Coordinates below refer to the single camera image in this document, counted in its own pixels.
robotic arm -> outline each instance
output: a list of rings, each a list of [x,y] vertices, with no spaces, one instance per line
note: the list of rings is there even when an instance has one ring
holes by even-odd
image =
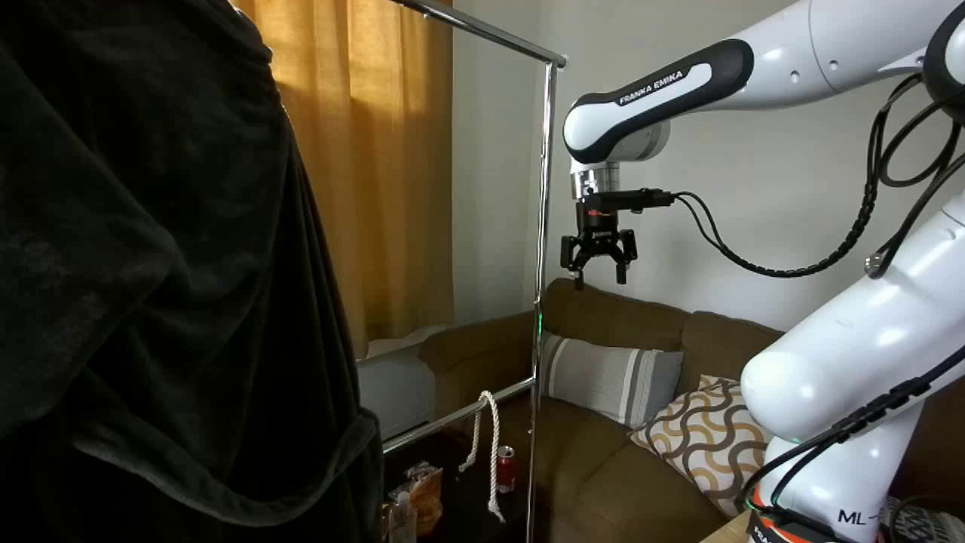
[[[932,101],[965,125],[965,3],[799,0],[626,89],[586,93],[563,125],[579,212],[579,234],[563,238],[563,265],[579,273],[595,254],[610,254],[625,273],[637,257],[619,231],[619,212],[668,201],[651,189],[620,194],[616,173],[619,162],[654,156],[674,114],[795,106],[900,72],[919,72]],[[864,404],[876,415],[808,464],[764,476],[764,510],[781,496],[781,508],[802,518],[812,540],[874,540],[919,415],[919,401],[912,399],[965,374],[965,295],[955,295],[961,269],[965,196],[922,224],[882,279],[857,282],[748,362],[743,390],[752,414],[771,430],[769,461]]]
[[[563,269],[581,273],[602,254],[619,263],[625,283],[637,240],[619,229],[619,212],[668,201],[654,194],[620,194],[619,205],[595,200],[619,194],[619,162],[664,151],[674,114],[795,106],[882,75],[922,72],[934,101],[961,122],[961,101],[951,101],[965,85],[955,5],[960,0],[799,0],[619,91],[579,96],[563,125],[579,224],[579,234],[563,238]]]

dark cloth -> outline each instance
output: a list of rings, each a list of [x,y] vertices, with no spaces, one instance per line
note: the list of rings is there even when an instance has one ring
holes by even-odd
[[[0,17],[0,540],[378,540],[378,418],[255,28]]]

brown couch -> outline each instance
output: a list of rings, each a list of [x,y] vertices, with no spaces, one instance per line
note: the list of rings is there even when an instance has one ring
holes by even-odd
[[[735,378],[743,366],[779,338],[776,329],[707,312],[637,302],[573,282],[555,282],[542,295],[545,332],[611,347],[680,349],[679,392],[698,374]],[[504,318],[447,329],[423,343],[435,372],[436,414],[477,401],[478,390],[504,390],[530,374],[533,318]],[[897,480],[897,496],[960,496],[965,436],[965,385],[951,385],[925,407],[914,448]],[[529,454],[529,396],[499,404],[504,441]],[[536,540],[550,543],[693,543],[727,518],[668,464],[629,444],[626,429],[555,399],[536,415]]]

metal rack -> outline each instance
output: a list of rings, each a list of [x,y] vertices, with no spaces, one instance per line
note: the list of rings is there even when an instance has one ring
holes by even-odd
[[[530,392],[530,468],[529,468],[529,508],[525,508],[525,540],[530,543],[533,540],[533,510],[536,510],[536,489],[533,489],[533,474],[536,474],[536,456],[533,456],[533,436],[536,436],[536,409],[541,409],[541,343],[542,343],[542,291],[545,291],[545,244],[550,244],[550,186],[553,186],[553,126],[555,126],[555,89],[559,89],[559,69],[568,65],[568,56],[563,55],[555,55],[542,46],[533,46],[523,37],[514,37],[507,33],[504,28],[493,28],[487,21],[478,21],[466,11],[458,11],[453,5],[436,5],[436,3],[429,3],[429,0],[395,0],[412,11],[423,11],[426,17],[436,17],[449,28],[458,28],[463,33],[473,33],[478,39],[487,39],[499,49],[509,49],[515,55],[525,55],[530,59],[541,59],[542,63],[542,143],[541,143],[541,226],[536,226],[536,279],[533,279],[533,343],[530,343],[530,378],[507,385],[507,390],[496,390],[493,392],[493,401],[504,401],[504,399],[514,399],[520,392]],[[484,409],[483,401],[473,401],[462,409],[453,409],[441,418],[432,418],[412,430],[405,430],[402,436],[383,444],[383,454],[395,454],[406,444],[417,444],[435,430],[443,430],[449,425],[454,425],[458,418],[466,418],[473,414]]]

curtain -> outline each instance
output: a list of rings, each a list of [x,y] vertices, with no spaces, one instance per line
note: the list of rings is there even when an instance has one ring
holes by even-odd
[[[453,46],[395,0],[237,0],[309,173],[352,347],[453,318]]]

